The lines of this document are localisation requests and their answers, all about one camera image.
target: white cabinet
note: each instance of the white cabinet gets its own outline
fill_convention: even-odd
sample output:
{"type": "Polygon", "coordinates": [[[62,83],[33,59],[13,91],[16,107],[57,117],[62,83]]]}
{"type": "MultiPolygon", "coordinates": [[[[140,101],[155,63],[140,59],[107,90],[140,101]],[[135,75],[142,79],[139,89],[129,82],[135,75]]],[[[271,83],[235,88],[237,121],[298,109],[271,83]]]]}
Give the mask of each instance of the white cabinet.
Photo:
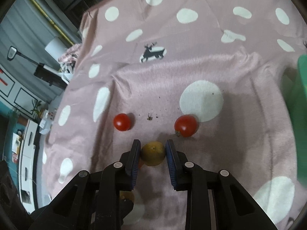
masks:
{"type": "Polygon", "coordinates": [[[20,148],[18,164],[20,201],[29,214],[35,210],[34,193],[36,192],[33,191],[33,167],[35,154],[34,138],[37,127],[37,123],[28,120],[24,140],[20,148]]]}

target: reindeer print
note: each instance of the reindeer print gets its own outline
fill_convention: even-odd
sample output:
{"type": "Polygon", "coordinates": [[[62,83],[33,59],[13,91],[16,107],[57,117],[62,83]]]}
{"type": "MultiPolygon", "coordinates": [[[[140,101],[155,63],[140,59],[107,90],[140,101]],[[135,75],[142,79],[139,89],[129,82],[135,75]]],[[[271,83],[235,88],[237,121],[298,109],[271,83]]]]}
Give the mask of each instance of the reindeer print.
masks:
{"type": "Polygon", "coordinates": [[[164,58],[166,49],[164,47],[155,47],[156,44],[157,42],[152,42],[150,46],[148,46],[148,44],[144,45],[146,50],[140,57],[140,62],[164,58]]]}

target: drawer handle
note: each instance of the drawer handle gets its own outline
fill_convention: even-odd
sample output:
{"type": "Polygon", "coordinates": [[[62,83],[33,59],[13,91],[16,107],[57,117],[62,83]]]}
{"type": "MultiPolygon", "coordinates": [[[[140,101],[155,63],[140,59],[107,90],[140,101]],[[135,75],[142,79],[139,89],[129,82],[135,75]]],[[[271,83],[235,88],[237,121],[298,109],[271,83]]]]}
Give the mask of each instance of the drawer handle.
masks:
{"type": "Polygon", "coordinates": [[[28,146],[30,145],[31,143],[31,139],[32,139],[32,132],[30,133],[30,137],[29,137],[29,143],[28,143],[28,146]]]}
{"type": "Polygon", "coordinates": [[[25,181],[27,180],[27,176],[28,176],[28,169],[26,168],[26,171],[25,171],[25,181]]]}

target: plant debris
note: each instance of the plant debris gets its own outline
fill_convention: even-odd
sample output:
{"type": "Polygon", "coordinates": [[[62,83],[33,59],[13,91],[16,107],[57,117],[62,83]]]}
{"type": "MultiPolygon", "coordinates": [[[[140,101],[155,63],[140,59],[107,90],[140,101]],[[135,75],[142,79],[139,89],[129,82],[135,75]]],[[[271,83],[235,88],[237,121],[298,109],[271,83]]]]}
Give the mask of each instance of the plant debris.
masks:
{"type": "Polygon", "coordinates": [[[148,121],[153,120],[153,117],[151,117],[151,116],[149,115],[149,113],[148,113],[148,118],[147,118],[147,120],[148,120],[148,121]]]}

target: yellow fruit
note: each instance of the yellow fruit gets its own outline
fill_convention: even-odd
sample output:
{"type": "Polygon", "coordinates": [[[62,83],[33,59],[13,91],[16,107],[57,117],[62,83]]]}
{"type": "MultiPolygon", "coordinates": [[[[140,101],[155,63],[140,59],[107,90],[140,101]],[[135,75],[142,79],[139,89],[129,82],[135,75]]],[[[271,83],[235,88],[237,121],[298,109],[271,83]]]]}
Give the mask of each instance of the yellow fruit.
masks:
{"type": "Polygon", "coordinates": [[[124,199],[129,199],[134,203],[134,194],[132,191],[119,191],[119,199],[124,200],[124,199]]]}
{"type": "Polygon", "coordinates": [[[141,149],[141,158],[147,166],[159,165],[163,162],[165,156],[164,145],[157,141],[150,142],[141,149]]]}

